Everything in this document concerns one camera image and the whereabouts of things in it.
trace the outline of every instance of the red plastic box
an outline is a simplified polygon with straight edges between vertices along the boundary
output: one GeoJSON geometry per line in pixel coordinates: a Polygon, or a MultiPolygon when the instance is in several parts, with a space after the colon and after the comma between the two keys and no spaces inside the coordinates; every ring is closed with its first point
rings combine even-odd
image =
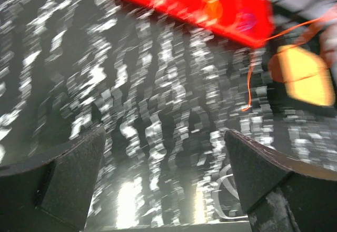
{"type": "Polygon", "coordinates": [[[259,48],[271,36],[272,7],[268,0],[130,0],[245,46],[259,48]]]}

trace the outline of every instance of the yellow light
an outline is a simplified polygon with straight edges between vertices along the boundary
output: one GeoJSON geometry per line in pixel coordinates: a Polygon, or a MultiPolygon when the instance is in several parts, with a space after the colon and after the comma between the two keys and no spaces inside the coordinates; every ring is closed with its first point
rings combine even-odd
{"type": "Polygon", "coordinates": [[[323,59],[292,45],[281,46],[278,51],[289,97],[317,106],[332,106],[335,103],[330,73],[323,59]]]}
{"type": "Polygon", "coordinates": [[[133,182],[125,182],[118,191],[116,228],[126,229],[137,225],[135,186],[133,182]]]}
{"type": "Polygon", "coordinates": [[[220,19],[223,14],[223,7],[220,0],[203,0],[205,3],[204,12],[210,20],[220,19]]]}
{"type": "Polygon", "coordinates": [[[205,208],[205,198],[201,187],[196,188],[195,198],[194,198],[194,223],[204,224],[207,223],[206,219],[206,208],[205,208]]]}

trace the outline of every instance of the scratched surface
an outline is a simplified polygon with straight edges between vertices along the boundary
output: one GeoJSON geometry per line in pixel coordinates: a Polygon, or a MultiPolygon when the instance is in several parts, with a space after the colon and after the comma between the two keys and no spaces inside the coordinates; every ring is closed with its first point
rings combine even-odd
{"type": "Polygon", "coordinates": [[[0,163],[103,124],[88,230],[246,219],[223,141],[228,128],[337,169],[335,119],[271,109],[264,49],[254,107],[241,112],[245,48],[120,0],[0,3],[0,163]]]}

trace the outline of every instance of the orange string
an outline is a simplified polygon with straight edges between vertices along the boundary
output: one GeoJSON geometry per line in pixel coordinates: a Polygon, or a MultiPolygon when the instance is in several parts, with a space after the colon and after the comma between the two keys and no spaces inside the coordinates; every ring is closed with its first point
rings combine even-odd
{"type": "MultiPolygon", "coordinates": [[[[328,17],[328,16],[325,16],[325,14],[324,14],[323,16],[321,16],[319,18],[316,18],[316,19],[313,19],[313,20],[310,20],[310,21],[307,21],[307,22],[300,23],[298,25],[292,26],[292,27],[290,27],[290,28],[288,28],[288,29],[286,29],[286,30],[284,30],[284,31],[282,31],[282,32],[274,35],[274,36],[271,36],[271,37],[267,38],[264,41],[266,42],[266,41],[275,39],[277,37],[283,36],[283,35],[287,34],[288,32],[293,31],[294,29],[299,28],[299,27],[304,26],[304,25],[313,24],[313,23],[317,23],[317,22],[327,22],[327,21],[331,21],[331,20],[336,19],[336,18],[337,18],[337,16],[328,17]]],[[[284,49],[283,51],[278,52],[277,54],[282,53],[284,51],[287,51],[287,50],[289,50],[291,48],[298,47],[298,46],[302,45],[303,43],[305,43],[305,42],[299,42],[299,43],[293,45],[292,47],[289,47],[287,49],[284,49]]],[[[251,62],[251,59],[250,59],[250,66],[249,66],[249,71],[248,71],[248,75],[247,75],[247,87],[248,87],[248,96],[249,96],[249,99],[248,99],[248,105],[247,105],[247,107],[242,110],[243,112],[247,111],[251,107],[252,96],[251,96],[250,80],[251,80],[252,74],[253,74],[253,65],[252,65],[252,62],[251,62]]],[[[296,81],[300,81],[300,80],[303,80],[303,79],[306,79],[306,78],[310,78],[310,77],[313,77],[313,75],[307,76],[307,77],[303,77],[303,78],[301,78],[299,80],[296,80],[296,81]]]]}

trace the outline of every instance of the black plastic piece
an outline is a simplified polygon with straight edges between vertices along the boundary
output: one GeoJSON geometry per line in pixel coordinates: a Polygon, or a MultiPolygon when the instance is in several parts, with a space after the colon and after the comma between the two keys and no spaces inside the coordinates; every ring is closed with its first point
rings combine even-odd
{"type": "Polygon", "coordinates": [[[103,127],[0,167],[0,231],[83,230],[104,153],[103,127]]]}
{"type": "Polygon", "coordinates": [[[243,134],[225,134],[241,206],[253,232],[335,231],[337,172],[304,163],[243,134]]]}

